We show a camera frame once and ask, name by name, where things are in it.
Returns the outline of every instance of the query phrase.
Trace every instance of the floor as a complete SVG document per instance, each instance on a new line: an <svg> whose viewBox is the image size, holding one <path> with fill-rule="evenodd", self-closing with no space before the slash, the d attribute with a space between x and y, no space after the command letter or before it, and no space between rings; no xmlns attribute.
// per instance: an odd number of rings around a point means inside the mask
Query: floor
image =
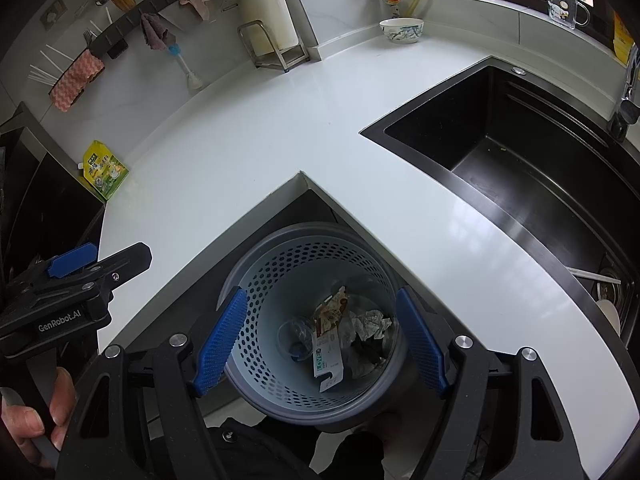
<svg viewBox="0 0 640 480"><path fill-rule="evenodd" d="M427 445L436 424L442 401L433 390L417 382L404 394L391 410L402 416L402 432L385 451L382 465L385 480L401 480L411 477L415 466ZM264 415L249 405L244 399L237 399L211 413L205 418L208 427L222 424L228 417L254 426ZM311 461L311 469L321 472L331 463L335 449L351 433L323 433L316 445L316 454Z"/></svg>

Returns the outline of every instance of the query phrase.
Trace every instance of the purple cloth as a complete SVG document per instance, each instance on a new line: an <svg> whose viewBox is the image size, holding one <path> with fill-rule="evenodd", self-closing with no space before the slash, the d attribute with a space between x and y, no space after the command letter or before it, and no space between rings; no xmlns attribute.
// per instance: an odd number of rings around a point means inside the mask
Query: purple cloth
<svg viewBox="0 0 640 480"><path fill-rule="evenodd" d="M175 36L169 32L157 14L143 13L140 16L142 34L151 50L164 50L175 43Z"/></svg>

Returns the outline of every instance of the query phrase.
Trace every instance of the mug handle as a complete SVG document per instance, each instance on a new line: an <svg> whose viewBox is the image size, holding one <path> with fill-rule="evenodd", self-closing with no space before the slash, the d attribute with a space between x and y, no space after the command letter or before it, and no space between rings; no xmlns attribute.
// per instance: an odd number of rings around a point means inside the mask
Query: mug handle
<svg viewBox="0 0 640 480"><path fill-rule="evenodd" d="M589 25L589 22L591 21L591 13L589 12L588 7L584 3L582 3L580 0L576 0L576 3L584 9L584 12L587 13L587 19L584 20L583 23L575 22L575 24L578 25L578 27L586 27L587 25Z"/></svg>

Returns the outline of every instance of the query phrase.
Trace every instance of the metal screw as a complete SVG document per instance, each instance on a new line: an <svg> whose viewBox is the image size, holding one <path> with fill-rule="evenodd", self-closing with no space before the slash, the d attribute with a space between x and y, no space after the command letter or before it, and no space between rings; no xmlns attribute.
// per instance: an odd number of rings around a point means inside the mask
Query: metal screw
<svg viewBox="0 0 640 480"><path fill-rule="evenodd" d="M118 357L120 355L120 347L118 345L107 346L107 349L104 351L104 356L107 359L113 359L114 357Z"/></svg>
<svg viewBox="0 0 640 480"><path fill-rule="evenodd" d="M174 334L169 338L169 344L171 346L183 346L187 342L187 336L184 334Z"/></svg>
<svg viewBox="0 0 640 480"><path fill-rule="evenodd" d="M474 344L474 340L471 339L468 335L459 335L456 338L456 345L460 348L471 348Z"/></svg>
<svg viewBox="0 0 640 480"><path fill-rule="evenodd" d="M222 438L224 439L225 442L229 442L229 443L233 443L236 440L238 440L238 438L235 436L233 431L223 431Z"/></svg>
<svg viewBox="0 0 640 480"><path fill-rule="evenodd" d="M538 354L533 348L523 348L522 357L524 357L527 361L535 361L538 358Z"/></svg>

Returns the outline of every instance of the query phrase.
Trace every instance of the wall outlet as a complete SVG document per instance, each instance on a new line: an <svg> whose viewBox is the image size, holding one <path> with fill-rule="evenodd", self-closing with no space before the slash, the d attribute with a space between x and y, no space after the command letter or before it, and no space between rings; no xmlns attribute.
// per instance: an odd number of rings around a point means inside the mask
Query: wall outlet
<svg viewBox="0 0 640 480"><path fill-rule="evenodd" d="M65 12L65 3L62 0L55 0L49 7L47 7L47 10L45 10L40 17L40 23L42 23L44 30L49 30L53 27Z"/></svg>

